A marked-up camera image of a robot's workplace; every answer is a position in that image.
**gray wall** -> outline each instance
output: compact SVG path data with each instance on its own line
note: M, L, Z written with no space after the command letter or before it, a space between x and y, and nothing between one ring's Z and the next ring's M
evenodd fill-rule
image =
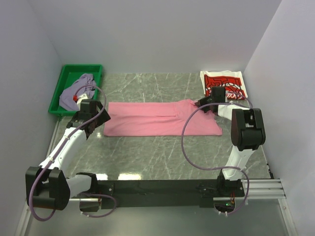
M63 63L244 70L281 0L29 0Z
M283 0L245 70L265 151L302 236L315 232L315 1Z
M25 0L0 2L0 228L14 234L25 171L46 156L55 125L47 110L61 61Z

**pink cloth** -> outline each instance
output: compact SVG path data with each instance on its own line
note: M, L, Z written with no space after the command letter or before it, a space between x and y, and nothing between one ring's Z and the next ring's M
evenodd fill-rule
M105 136L181 136L187 118L196 106L191 100L179 102L110 102L111 119ZM212 112L198 111L188 123L185 136L222 135Z

